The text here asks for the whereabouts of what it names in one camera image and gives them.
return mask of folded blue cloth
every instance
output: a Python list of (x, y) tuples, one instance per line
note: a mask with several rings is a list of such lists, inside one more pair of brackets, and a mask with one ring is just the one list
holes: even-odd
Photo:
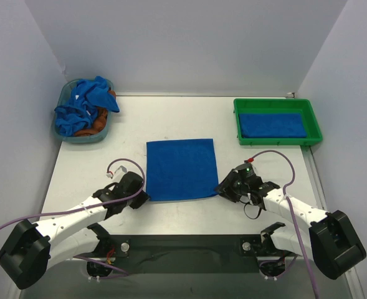
[(152, 201), (211, 197), (217, 185), (212, 139), (147, 142), (146, 192)]
[(59, 134), (72, 136), (75, 132), (91, 128), (97, 117), (97, 108), (103, 107), (112, 112), (120, 109), (113, 95), (108, 93), (107, 81), (97, 76), (95, 80), (79, 80), (72, 89), (71, 96), (65, 105), (55, 108), (55, 125)]
[(239, 114), (244, 138), (306, 138), (301, 114)]

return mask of blue towel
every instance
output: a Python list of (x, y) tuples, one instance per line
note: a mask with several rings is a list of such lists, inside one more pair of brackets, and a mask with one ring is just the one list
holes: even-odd
[(301, 114), (239, 114), (244, 138), (306, 138)]
[(72, 136), (75, 132), (91, 128), (97, 117), (97, 108), (103, 107), (112, 112), (120, 109), (113, 95), (108, 93), (107, 81), (97, 76), (95, 80), (79, 80), (71, 91), (65, 105), (55, 108), (55, 125), (60, 135)]
[(146, 192), (152, 201), (211, 197), (217, 185), (212, 139), (147, 142)]

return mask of green tray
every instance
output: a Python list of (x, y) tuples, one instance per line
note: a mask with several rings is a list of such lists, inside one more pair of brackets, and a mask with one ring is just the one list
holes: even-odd
[[(234, 100), (237, 131), (241, 145), (315, 145), (323, 139), (312, 105), (306, 99), (237, 98)], [(244, 138), (241, 135), (241, 113), (299, 113), (307, 132), (306, 138)]]

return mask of tabletop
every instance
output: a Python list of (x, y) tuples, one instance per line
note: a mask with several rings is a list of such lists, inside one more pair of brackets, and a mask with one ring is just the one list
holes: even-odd
[[(88, 145), (63, 142), (57, 157), (43, 212), (64, 211), (88, 198), (111, 182), (108, 164), (117, 158), (136, 161), (146, 171), (146, 142), (212, 138), (217, 173), (221, 182), (232, 168), (262, 150), (278, 150), (294, 165), (295, 182), (287, 188), (292, 196), (317, 206), (308, 171), (299, 146), (241, 146), (232, 97), (117, 97), (120, 113), (113, 113), (107, 137)], [(292, 177), (286, 160), (273, 153), (254, 161), (264, 181), (280, 186)], [(129, 170), (140, 173), (133, 165)], [(254, 217), (257, 207), (247, 206)], [(173, 202), (147, 202), (137, 210), (125, 208), (101, 225), (111, 234), (259, 234), (280, 221), (280, 216), (263, 211), (257, 220), (248, 219), (243, 204), (220, 196)]]

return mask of gray wall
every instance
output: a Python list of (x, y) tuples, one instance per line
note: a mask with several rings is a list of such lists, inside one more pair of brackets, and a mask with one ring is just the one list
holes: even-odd
[(117, 92), (284, 96), (346, 0), (26, 0), (68, 79)]
[[(24, 2), (0, 0), (0, 225), (41, 207), (59, 149), (50, 123), (64, 83)], [(9, 282), (0, 268), (2, 299)]]
[[(324, 134), (314, 149), (328, 207), (345, 211), (367, 251), (367, 0), (349, 0), (299, 90)], [(357, 267), (367, 297), (367, 258)]]

